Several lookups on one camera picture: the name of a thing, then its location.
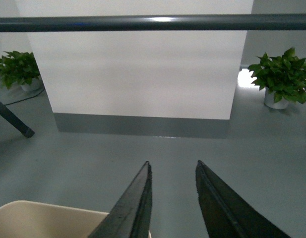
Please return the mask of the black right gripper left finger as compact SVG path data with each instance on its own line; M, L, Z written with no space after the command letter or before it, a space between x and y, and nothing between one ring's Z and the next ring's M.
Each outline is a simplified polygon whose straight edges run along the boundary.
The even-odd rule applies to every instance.
M147 238L152 210L152 171L146 161L90 238Z

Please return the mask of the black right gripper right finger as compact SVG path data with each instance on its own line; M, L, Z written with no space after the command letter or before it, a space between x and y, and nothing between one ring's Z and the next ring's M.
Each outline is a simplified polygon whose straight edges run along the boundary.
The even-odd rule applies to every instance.
M288 238L204 162L195 169L198 201L210 238Z

